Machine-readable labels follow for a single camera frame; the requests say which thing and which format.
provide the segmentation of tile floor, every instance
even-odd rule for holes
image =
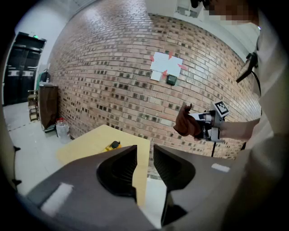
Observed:
[[[16,179],[22,180],[18,192],[26,195],[61,168],[56,152],[64,144],[55,131],[43,132],[40,121],[30,122],[27,102],[5,106],[3,110],[12,141],[21,148],[15,156],[15,174]],[[140,209],[156,228],[161,227],[165,194],[166,186],[161,180],[147,179],[146,203]]]

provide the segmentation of brick wall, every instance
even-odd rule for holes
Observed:
[[[150,55],[169,51],[188,69],[181,70],[176,86],[150,80]],[[211,101],[223,100],[227,121],[260,117],[252,79],[235,82],[243,62],[230,47],[192,24],[148,15],[142,0],[100,0],[85,8],[62,31],[50,61],[59,111],[74,138],[105,124],[149,139],[152,146],[210,155],[212,143],[194,142],[172,128],[182,104],[203,112]],[[226,139],[215,156],[234,158],[241,146]],[[150,157],[150,174],[157,176]]]

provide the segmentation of yellow table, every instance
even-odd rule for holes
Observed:
[[[101,125],[60,148],[57,151],[57,158],[66,165],[74,160],[100,153],[115,140],[120,141],[122,147],[137,145],[137,167],[133,174],[132,185],[136,188],[137,204],[144,205],[149,165],[149,140]]]

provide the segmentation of wooden stool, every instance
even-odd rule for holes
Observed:
[[[29,108],[29,118],[30,121],[38,120],[39,112],[38,112],[38,91],[29,90],[28,91],[28,108]]]

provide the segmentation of person's arm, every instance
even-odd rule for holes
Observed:
[[[221,138],[231,138],[248,141],[256,124],[260,119],[249,122],[226,122],[221,124]]]

